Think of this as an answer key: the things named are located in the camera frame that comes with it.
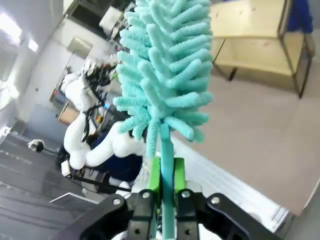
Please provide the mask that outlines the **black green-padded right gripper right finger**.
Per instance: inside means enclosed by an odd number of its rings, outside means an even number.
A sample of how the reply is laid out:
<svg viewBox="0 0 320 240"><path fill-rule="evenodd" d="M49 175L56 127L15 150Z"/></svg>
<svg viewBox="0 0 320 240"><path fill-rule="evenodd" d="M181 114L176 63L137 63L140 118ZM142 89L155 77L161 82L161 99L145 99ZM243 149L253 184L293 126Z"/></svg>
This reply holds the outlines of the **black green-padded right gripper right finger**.
<svg viewBox="0 0 320 240"><path fill-rule="evenodd" d="M199 225L222 240L269 240L271 232L222 193L205 197L187 188L185 161L174 159L178 240L199 240Z"/></svg>

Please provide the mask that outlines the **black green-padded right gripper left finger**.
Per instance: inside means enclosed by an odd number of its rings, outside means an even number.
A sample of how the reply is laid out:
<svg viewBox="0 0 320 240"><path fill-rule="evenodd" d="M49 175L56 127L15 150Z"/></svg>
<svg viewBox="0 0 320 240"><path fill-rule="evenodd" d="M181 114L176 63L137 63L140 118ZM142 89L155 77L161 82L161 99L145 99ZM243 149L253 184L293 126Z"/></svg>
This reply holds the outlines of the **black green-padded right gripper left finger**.
<svg viewBox="0 0 320 240"><path fill-rule="evenodd" d="M81 238L111 240L126 232L128 240L148 240L158 200L159 190L150 188L132 192L127 198L109 195L84 216L89 222Z"/></svg>

